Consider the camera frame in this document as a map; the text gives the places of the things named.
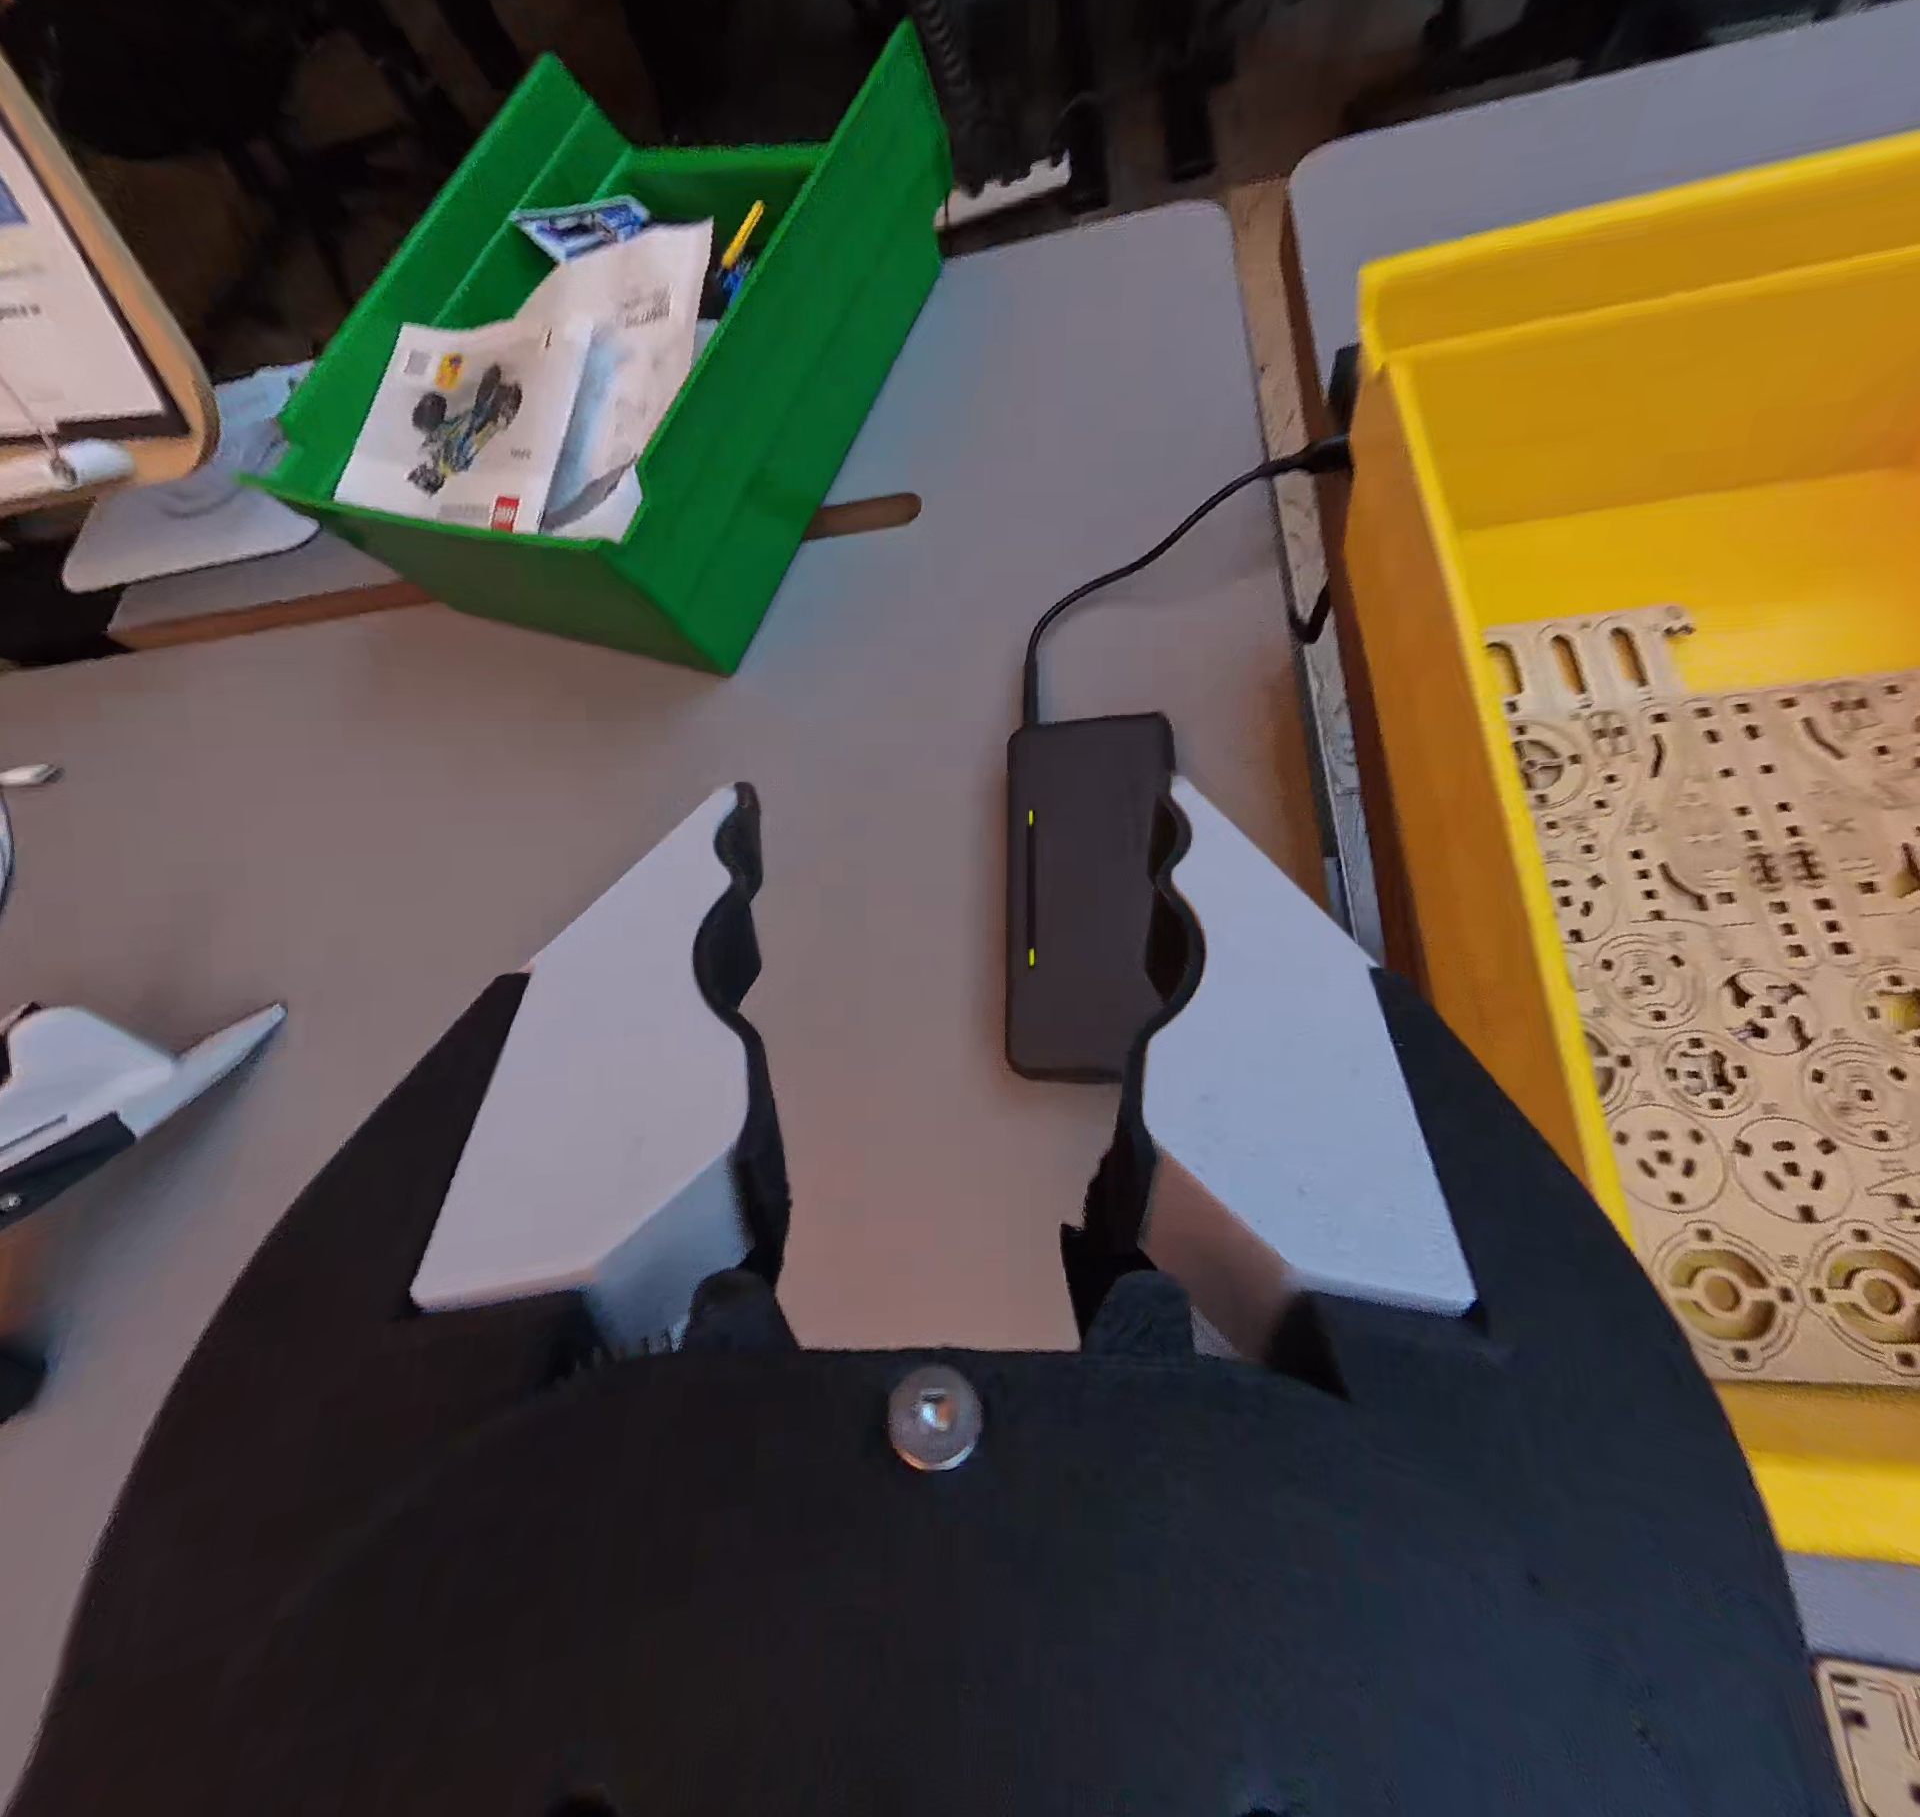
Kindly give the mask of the yellow and blue pen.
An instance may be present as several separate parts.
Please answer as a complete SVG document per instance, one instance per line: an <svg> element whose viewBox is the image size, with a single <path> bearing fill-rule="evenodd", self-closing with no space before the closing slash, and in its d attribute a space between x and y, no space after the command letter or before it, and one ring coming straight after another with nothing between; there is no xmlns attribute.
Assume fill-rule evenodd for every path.
<svg viewBox="0 0 1920 1817"><path fill-rule="evenodd" d="M756 269L756 231L765 231L771 204L756 196L748 207L748 221L735 223L735 237L720 242L720 253L710 263L708 279L708 317L720 317L748 284L748 272Z"/></svg>

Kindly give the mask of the white folded paper sheet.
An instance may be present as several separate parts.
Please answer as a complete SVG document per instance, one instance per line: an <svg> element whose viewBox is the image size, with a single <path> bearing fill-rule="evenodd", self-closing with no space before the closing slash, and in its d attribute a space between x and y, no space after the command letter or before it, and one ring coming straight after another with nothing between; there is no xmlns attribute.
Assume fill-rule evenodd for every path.
<svg viewBox="0 0 1920 1817"><path fill-rule="evenodd" d="M636 462L701 352L710 221L646 223L554 269L513 317L584 336L584 375L561 436L540 534L612 537L636 516Z"/></svg>

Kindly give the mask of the white monitor stand base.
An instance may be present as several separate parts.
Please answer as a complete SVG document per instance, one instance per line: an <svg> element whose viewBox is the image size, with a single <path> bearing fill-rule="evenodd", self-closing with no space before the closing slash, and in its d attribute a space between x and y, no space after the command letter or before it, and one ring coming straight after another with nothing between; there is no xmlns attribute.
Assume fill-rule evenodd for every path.
<svg viewBox="0 0 1920 1817"><path fill-rule="evenodd" d="M307 375L312 360L260 362L247 375L217 384L213 455L186 483L126 488L100 497L61 554L61 593L100 597L100 593L126 593L149 578L303 549L320 534L320 522L260 491L255 473L277 471L281 455L277 413Z"/></svg>

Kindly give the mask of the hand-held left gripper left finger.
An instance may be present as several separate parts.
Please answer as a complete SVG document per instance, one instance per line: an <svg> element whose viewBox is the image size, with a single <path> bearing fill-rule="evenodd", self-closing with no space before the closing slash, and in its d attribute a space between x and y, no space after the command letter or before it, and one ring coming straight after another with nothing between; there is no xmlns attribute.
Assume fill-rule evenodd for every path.
<svg viewBox="0 0 1920 1817"><path fill-rule="evenodd" d="M782 1280L756 885L756 786L720 784L527 961L416 1311L573 1294L600 1340L685 1340L708 1280Z"/></svg>

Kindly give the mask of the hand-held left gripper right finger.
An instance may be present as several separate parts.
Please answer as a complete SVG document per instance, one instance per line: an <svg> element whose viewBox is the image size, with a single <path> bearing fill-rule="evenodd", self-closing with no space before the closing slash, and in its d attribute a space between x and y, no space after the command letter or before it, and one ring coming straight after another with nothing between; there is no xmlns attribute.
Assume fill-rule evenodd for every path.
<svg viewBox="0 0 1920 1817"><path fill-rule="evenodd" d="M1153 1012L1062 1229L1078 1330L1153 1326L1248 1365L1317 1300L1471 1322L1479 1290L1372 955L1185 773L1153 826Z"/></svg>

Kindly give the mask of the black power adapter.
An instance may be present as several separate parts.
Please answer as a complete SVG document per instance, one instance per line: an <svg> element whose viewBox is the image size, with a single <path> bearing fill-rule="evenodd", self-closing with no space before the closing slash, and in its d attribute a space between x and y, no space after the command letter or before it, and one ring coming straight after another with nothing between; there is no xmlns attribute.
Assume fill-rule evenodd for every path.
<svg viewBox="0 0 1920 1817"><path fill-rule="evenodd" d="M1121 1081L1156 1012L1156 823L1174 784L1163 709L1026 723L1006 743L1006 1062Z"/></svg>

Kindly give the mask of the beige framed monitor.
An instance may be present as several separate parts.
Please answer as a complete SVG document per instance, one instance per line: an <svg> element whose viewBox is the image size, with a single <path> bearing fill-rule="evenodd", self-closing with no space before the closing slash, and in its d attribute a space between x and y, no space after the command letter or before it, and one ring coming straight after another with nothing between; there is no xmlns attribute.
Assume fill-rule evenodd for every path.
<svg viewBox="0 0 1920 1817"><path fill-rule="evenodd" d="M166 488L217 406L179 317L16 67L0 67L0 516Z"/></svg>

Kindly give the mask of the white power strip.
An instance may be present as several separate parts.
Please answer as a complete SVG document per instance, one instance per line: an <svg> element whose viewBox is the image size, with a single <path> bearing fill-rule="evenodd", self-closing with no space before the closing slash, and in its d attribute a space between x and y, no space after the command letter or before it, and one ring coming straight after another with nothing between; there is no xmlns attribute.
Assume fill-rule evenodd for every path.
<svg viewBox="0 0 1920 1817"><path fill-rule="evenodd" d="M964 223L982 223L982 221L1001 221L1001 215L1015 215L1015 207L1036 207L1036 204L1051 204L1069 191L1069 150L1062 155L1043 155L1027 161L1026 174L1013 177L982 177L976 191L956 185L932 223L951 237L951 231L964 231Z"/></svg>

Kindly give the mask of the small blue printed packet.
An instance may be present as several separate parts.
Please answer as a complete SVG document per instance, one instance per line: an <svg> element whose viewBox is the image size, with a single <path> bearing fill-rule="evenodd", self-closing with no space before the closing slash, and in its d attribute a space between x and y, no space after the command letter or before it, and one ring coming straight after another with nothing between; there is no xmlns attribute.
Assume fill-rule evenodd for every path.
<svg viewBox="0 0 1920 1817"><path fill-rule="evenodd" d="M651 223L644 196L591 196L561 207L513 207L509 223L554 269L630 242Z"/></svg>

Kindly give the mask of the green plastic bin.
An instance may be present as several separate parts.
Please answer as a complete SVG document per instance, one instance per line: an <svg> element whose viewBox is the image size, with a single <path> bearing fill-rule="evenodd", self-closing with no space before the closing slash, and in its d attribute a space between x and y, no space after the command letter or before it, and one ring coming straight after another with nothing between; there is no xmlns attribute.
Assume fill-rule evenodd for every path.
<svg viewBox="0 0 1920 1817"><path fill-rule="evenodd" d="M321 339L277 413L277 462L247 488L458 616L728 676L937 288L951 185L951 119L909 20L824 144L636 150L541 54ZM591 196L710 221L720 242L765 204L740 294L636 455L630 527L549 537L344 502L344 453L400 329L502 326L549 272L509 215Z"/></svg>

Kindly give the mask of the white and black tool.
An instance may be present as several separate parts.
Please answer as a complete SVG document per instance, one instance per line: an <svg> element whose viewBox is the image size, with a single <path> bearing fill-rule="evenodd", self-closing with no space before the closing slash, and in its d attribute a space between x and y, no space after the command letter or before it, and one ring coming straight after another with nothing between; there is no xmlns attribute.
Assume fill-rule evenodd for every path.
<svg viewBox="0 0 1920 1817"><path fill-rule="evenodd" d="M0 1229L21 1229L112 1160L188 1112L281 1023L260 1007L166 1055L82 1007L16 1007L0 1023Z"/></svg>

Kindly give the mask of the laser-cut wooden parts sheet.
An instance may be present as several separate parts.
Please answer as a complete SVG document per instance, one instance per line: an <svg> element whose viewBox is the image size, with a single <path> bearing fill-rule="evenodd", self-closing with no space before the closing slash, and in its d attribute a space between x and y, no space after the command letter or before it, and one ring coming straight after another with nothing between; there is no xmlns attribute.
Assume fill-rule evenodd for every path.
<svg viewBox="0 0 1920 1817"><path fill-rule="evenodd" d="M1699 693L1683 609L1492 626L1606 1160L1712 1378L1920 1378L1920 676Z"/></svg>
<svg viewBox="0 0 1920 1817"><path fill-rule="evenodd" d="M1854 1817L1920 1814L1920 1674L1875 1663L1815 1663L1845 1807Z"/></svg>

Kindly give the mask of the toy car instruction booklet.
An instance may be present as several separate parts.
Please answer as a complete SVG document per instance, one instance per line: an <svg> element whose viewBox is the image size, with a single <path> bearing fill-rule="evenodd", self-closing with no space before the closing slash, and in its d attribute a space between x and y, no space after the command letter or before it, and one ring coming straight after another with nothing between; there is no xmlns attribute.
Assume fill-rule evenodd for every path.
<svg viewBox="0 0 1920 1817"><path fill-rule="evenodd" d="M578 317L406 326L329 497L491 537L620 537L644 483L600 444L605 415L605 360Z"/></svg>

